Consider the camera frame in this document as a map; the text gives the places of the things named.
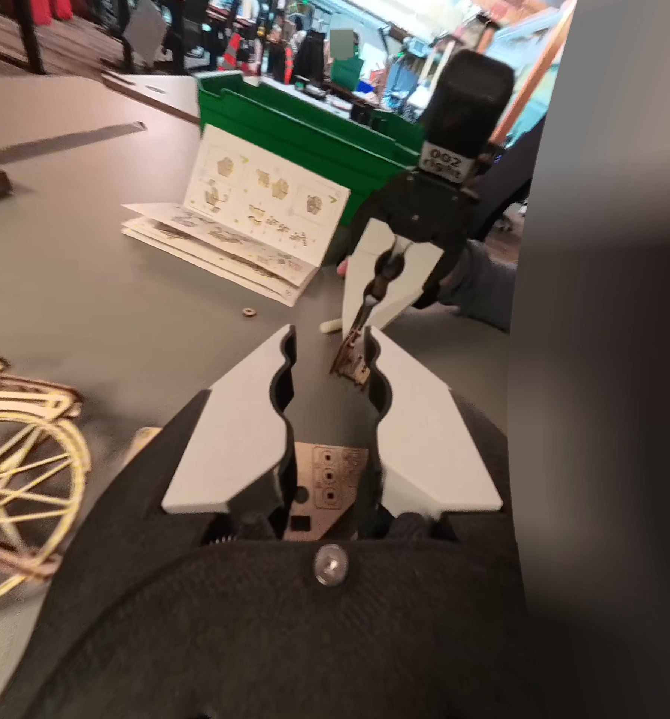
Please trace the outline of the wooden part sheet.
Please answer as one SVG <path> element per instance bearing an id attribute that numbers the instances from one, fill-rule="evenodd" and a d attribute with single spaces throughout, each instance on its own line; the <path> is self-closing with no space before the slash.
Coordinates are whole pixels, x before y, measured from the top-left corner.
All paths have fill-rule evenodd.
<path id="1" fill-rule="evenodd" d="M 320 541 L 353 508 L 368 450 L 296 442 L 297 487 L 285 526 L 286 541 Z"/>

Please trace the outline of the black swivel chair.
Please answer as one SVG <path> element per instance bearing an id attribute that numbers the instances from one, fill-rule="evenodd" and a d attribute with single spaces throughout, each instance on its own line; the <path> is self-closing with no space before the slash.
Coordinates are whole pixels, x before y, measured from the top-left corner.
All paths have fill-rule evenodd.
<path id="1" fill-rule="evenodd" d="M 479 202 L 467 227 L 468 239 L 483 242 L 505 211 L 529 196 L 546 118 L 545 113 L 483 175 L 477 190 Z"/>

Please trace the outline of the small wooden model part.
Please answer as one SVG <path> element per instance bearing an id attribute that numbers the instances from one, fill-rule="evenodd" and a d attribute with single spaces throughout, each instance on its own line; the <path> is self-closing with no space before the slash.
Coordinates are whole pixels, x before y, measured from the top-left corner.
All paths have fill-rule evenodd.
<path id="1" fill-rule="evenodd" d="M 360 308 L 344 340 L 334 356 L 329 374 L 348 380 L 363 391 L 369 379 L 370 370 L 364 357 L 364 326 L 376 304 L 374 296 L 366 292 Z"/>

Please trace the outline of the person's right forearm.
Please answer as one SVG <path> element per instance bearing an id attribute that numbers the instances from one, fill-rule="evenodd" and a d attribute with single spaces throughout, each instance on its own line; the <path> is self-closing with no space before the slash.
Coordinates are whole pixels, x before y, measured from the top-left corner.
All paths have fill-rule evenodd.
<path id="1" fill-rule="evenodd" d="M 437 301 L 460 316 L 510 333 L 517 263 L 493 257 L 467 240 L 455 268 L 440 282 Z"/>

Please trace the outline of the open instruction booklet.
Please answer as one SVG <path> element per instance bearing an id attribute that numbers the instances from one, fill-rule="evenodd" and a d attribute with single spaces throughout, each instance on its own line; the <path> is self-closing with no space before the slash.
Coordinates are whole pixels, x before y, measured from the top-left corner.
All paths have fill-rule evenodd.
<path id="1" fill-rule="evenodd" d="M 350 191 L 205 125 L 182 202 L 132 203 L 127 237 L 292 308 L 319 271 Z"/>

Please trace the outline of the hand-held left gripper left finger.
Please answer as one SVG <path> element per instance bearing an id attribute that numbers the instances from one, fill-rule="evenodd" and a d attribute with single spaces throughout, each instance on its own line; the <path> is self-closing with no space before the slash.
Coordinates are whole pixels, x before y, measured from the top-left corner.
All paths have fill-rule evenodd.
<path id="1" fill-rule="evenodd" d="M 296 328 L 286 324 L 211 385 L 161 501 L 170 515 L 288 513 L 297 487 Z"/>

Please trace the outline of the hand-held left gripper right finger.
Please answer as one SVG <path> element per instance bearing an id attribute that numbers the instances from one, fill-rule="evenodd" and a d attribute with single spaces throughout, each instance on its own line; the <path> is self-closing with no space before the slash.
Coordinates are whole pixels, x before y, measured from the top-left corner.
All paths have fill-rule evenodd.
<path id="1" fill-rule="evenodd" d="M 448 385 L 381 330 L 365 328 L 376 505 L 394 518 L 492 513 L 504 504 Z"/>

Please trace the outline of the black office chair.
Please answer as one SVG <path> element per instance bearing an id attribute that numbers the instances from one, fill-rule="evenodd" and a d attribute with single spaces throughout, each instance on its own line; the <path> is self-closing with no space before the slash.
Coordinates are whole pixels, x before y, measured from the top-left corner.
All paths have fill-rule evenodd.
<path id="1" fill-rule="evenodd" d="M 291 84 L 297 82 L 322 85 L 324 80 L 324 45 L 326 33 L 308 30 L 294 56 Z"/>

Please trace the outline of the black stand leg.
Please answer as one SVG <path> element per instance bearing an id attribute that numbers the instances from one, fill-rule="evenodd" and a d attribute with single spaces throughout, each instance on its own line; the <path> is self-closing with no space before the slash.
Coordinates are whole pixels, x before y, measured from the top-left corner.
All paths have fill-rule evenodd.
<path id="1" fill-rule="evenodd" d="M 29 71 L 36 75 L 45 76 L 47 72 L 43 65 L 30 1 L 12 1 L 12 5 L 15 20 L 21 34 Z"/>

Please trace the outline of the wooden bicycle model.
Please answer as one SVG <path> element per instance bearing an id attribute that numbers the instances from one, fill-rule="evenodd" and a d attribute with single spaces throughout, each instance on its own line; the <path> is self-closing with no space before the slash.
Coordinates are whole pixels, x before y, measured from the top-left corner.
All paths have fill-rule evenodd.
<path id="1" fill-rule="evenodd" d="M 0 600 L 52 579 L 91 471 L 78 391 L 9 369 L 0 356 Z"/>

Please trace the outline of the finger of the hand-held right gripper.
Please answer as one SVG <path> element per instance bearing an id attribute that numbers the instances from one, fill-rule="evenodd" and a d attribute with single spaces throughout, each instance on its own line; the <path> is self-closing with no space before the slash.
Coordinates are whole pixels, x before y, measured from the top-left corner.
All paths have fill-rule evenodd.
<path id="1" fill-rule="evenodd" d="M 384 298 L 371 310 L 368 326 L 383 329 L 420 298 L 443 250 L 430 242 L 414 242 L 394 235 L 395 259 L 403 261 L 402 271 L 386 284 Z"/>
<path id="2" fill-rule="evenodd" d="M 384 221 L 368 221 L 355 250 L 348 258 L 341 306 L 343 336 L 348 334 L 355 322 L 366 286 L 375 278 L 379 258 L 389 254 L 394 243 L 394 232 Z"/>

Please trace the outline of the green plastic crate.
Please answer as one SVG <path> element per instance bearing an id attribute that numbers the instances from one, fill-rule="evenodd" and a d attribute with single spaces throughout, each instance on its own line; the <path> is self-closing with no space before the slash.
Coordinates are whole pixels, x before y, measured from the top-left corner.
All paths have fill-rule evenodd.
<path id="1" fill-rule="evenodd" d="M 350 190 L 340 219 L 395 173 L 415 166 L 423 143 L 420 124 L 374 110 L 375 128 L 332 113 L 304 94 L 240 71 L 198 73 L 200 126 L 211 124 Z"/>

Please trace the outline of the brown wooden beam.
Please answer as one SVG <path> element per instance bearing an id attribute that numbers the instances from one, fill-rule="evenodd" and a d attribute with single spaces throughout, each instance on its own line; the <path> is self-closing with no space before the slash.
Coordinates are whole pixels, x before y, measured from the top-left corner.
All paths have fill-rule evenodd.
<path id="1" fill-rule="evenodd" d="M 510 104 L 490 136 L 489 140 L 492 144 L 504 146 L 508 134 L 525 110 L 537 86 L 540 85 L 549 68 L 561 57 L 577 5 L 577 1 L 565 1 L 558 11 L 558 20 L 546 35 L 543 49 L 523 76 L 517 92 L 513 94 Z"/>

